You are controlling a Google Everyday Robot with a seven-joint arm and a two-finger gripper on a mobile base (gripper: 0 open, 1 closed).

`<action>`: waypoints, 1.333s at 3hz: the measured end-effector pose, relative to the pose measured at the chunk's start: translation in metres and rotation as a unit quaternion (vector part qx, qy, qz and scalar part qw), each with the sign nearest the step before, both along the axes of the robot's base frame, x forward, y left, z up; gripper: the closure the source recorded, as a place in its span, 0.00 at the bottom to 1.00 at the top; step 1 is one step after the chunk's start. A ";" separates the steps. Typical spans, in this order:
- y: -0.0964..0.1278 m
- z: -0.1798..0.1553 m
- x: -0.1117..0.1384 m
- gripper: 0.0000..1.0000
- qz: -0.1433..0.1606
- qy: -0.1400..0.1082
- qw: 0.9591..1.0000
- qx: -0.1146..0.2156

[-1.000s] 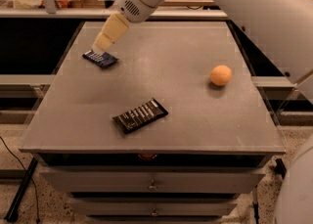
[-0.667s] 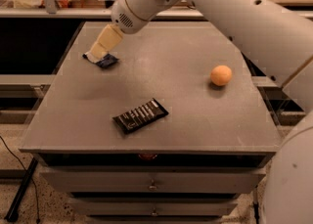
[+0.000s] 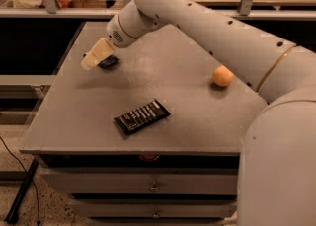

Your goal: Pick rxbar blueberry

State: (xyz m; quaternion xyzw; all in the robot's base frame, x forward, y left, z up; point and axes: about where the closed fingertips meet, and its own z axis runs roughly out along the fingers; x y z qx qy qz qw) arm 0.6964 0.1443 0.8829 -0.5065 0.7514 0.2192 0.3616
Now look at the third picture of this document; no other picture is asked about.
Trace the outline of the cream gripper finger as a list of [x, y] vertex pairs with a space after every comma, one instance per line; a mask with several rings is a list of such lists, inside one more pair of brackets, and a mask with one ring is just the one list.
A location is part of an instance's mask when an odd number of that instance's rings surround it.
[[90, 70], [99, 65], [104, 59], [115, 52], [112, 42], [108, 38], [100, 38], [90, 51], [86, 53], [81, 66], [85, 70]]

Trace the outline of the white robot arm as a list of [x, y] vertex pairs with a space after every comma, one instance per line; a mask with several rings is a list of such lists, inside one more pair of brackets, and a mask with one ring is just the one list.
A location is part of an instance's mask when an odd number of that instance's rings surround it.
[[171, 24], [268, 102], [242, 140], [238, 226], [316, 226], [316, 53], [191, 0], [131, 0], [85, 56], [91, 69], [118, 47]]

